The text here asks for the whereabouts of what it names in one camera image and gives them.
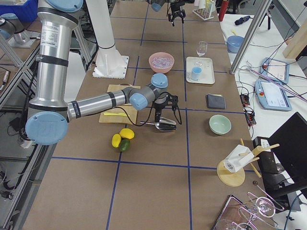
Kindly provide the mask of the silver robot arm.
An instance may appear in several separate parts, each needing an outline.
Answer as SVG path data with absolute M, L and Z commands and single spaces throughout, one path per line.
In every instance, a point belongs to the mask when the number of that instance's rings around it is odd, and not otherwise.
M 61 141 L 70 120 L 131 104 L 136 110 L 149 105 L 155 109 L 155 124 L 160 126 L 161 111 L 171 106 L 180 120 L 178 97 L 168 93 L 165 74 L 156 73 L 148 85 L 127 87 L 97 97 L 64 100 L 71 34 L 77 28 L 81 0 L 41 0 L 38 17 L 42 23 L 35 97 L 29 102 L 25 125 L 27 137 L 36 144 L 53 145 Z
M 182 8 L 185 5 L 184 0 L 147 0 L 147 3 L 151 5 L 151 8 L 155 12 L 159 12 L 164 4 L 167 4 L 166 15 L 168 17 L 168 21 L 175 26 L 175 19 L 179 17 L 181 22 L 184 23 L 186 13 Z

